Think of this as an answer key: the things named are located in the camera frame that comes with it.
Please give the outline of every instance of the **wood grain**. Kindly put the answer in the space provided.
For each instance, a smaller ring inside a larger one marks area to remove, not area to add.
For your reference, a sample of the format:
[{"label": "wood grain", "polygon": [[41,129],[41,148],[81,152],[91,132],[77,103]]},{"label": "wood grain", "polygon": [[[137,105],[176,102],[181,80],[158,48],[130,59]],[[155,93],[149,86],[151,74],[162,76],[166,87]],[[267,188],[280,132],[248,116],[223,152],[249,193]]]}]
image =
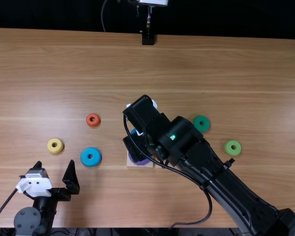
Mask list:
[{"label": "wood grain", "polygon": [[[242,144],[232,167],[253,191],[295,211],[295,40],[0,29],[0,206],[37,160],[54,186],[75,160],[81,193],[59,203],[54,227],[168,227],[207,212],[191,182],[160,168],[126,167],[122,110],[142,94],[173,119],[205,115],[205,134],[225,161],[229,139]],[[101,116],[89,128],[89,113]],[[51,138],[64,141],[48,153]],[[86,168],[80,153],[103,155]],[[0,227],[32,201],[17,194]],[[200,227],[235,227],[216,203]]]}]

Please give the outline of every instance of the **black cable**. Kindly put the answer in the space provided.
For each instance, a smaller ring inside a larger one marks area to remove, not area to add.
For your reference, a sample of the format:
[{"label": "black cable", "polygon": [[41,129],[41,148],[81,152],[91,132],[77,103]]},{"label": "black cable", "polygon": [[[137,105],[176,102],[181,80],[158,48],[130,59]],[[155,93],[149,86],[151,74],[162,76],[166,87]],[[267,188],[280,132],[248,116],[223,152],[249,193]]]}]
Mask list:
[{"label": "black cable", "polygon": [[8,204],[8,202],[11,200],[11,198],[14,196],[14,194],[17,192],[17,189],[14,189],[13,192],[10,194],[10,196],[5,200],[5,202],[3,203],[3,205],[0,207],[0,213],[3,211],[3,209],[5,208],[5,206]]},{"label": "black cable", "polygon": [[104,25],[103,14],[104,14],[104,8],[105,8],[106,3],[107,3],[107,0],[104,0],[103,5],[102,5],[102,9],[100,10],[100,20],[101,20],[104,32],[106,32],[106,29],[105,29],[105,25]]},{"label": "black cable", "polygon": [[210,216],[212,214],[212,209],[213,209],[212,200],[211,200],[211,197],[210,197],[209,193],[206,190],[203,190],[203,192],[206,195],[206,198],[207,198],[207,201],[208,201],[208,213],[206,214],[206,216],[202,220],[195,221],[195,222],[190,222],[190,223],[176,222],[176,223],[174,223],[170,227],[170,229],[172,229],[175,225],[196,225],[196,224],[202,224],[202,223],[206,222],[210,218]]},{"label": "black cable", "polygon": [[70,234],[70,231],[67,230],[66,228],[62,228],[62,229],[63,229],[63,230],[66,230],[66,232],[61,231],[61,230],[57,230],[57,231],[53,231],[50,235],[53,235],[53,234],[55,234],[55,233],[63,233],[63,234],[65,234],[65,235],[69,235],[69,234]]},{"label": "black cable", "polygon": [[[137,149],[137,150],[138,150],[138,151],[139,151],[139,152],[140,152],[140,153],[141,153],[146,159],[150,160],[151,162],[155,163],[156,165],[159,165],[159,166],[161,166],[161,167],[163,167],[163,168],[165,168],[165,169],[167,169],[167,170],[173,171],[173,172],[175,172],[175,173],[177,173],[177,174],[179,174],[179,175],[181,175],[181,176],[187,178],[188,180],[190,180],[190,181],[192,181],[193,183],[195,183],[195,184],[196,184],[198,187],[200,187],[200,189],[201,189],[201,184],[200,184],[199,182],[197,182],[197,181],[196,181],[194,178],[192,178],[191,176],[189,176],[189,175],[185,174],[184,172],[182,172],[182,171],[180,171],[180,170],[177,170],[177,169],[175,169],[175,168],[173,168],[173,167],[166,166],[166,165],[164,165],[164,164],[162,164],[162,163],[160,163],[160,162],[154,160],[154,159],[151,158],[150,156],[146,155],[146,154],[145,154],[145,153],[144,153],[144,152],[143,152],[143,151],[137,146],[137,144],[135,143],[135,141],[134,141],[133,138],[131,137],[130,131],[129,131],[128,126],[127,126],[127,117],[126,117],[125,115],[123,115],[123,126],[124,126],[124,129],[125,129],[125,131],[126,131],[128,137],[129,137],[130,141],[132,142],[132,144],[136,147],[136,149]],[[203,219],[201,219],[201,220],[199,220],[199,221],[196,221],[196,222],[190,222],[190,223],[176,222],[176,223],[174,223],[174,224],[170,227],[170,229],[173,228],[175,225],[194,225],[194,224],[202,224],[202,223],[204,223],[205,221],[207,221],[207,220],[210,218],[210,216],[211,216],[211,214],[212,214],[212,210],[213,210],[212,200],[211,200],[211,197],[210,197],[209,193],[207,192],[207,190],[205,190],[205,189],[201,189],[201,190],[204,192],[204,194],[205,194],[205,196],[206,196],[206,198],[207,198],[207,201],[208,201],[208,205],[209,205],[207,215],[206,215]]]}]

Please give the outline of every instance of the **black background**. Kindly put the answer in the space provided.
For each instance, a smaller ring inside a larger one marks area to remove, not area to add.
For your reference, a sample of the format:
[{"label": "black background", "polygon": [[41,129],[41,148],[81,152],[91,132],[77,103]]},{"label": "black background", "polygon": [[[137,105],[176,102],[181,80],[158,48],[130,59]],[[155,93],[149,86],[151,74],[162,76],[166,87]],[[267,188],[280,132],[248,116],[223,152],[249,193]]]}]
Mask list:
[{"label": "black background", "polygon": [[[104,0],[0,0],[0,27],[103,31]],[[108,0],[104,24],[109,32],[139,33],[147,8],[128,0]],[[295,39],[295,1],[169,0],[153,11],[157,34]]]}]

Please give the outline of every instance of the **orange ring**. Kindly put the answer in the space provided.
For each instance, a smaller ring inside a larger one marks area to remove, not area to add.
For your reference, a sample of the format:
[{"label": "orange ring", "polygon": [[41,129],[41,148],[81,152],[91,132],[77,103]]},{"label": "orange ring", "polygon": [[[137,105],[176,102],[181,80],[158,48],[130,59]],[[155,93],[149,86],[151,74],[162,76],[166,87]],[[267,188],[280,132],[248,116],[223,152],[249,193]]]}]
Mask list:
[{"label": "orange ring", "polygon": [[98,126],[100,124],[100,118],[97,114],[89,114],[87,116],[87,124],[89,126]]}]

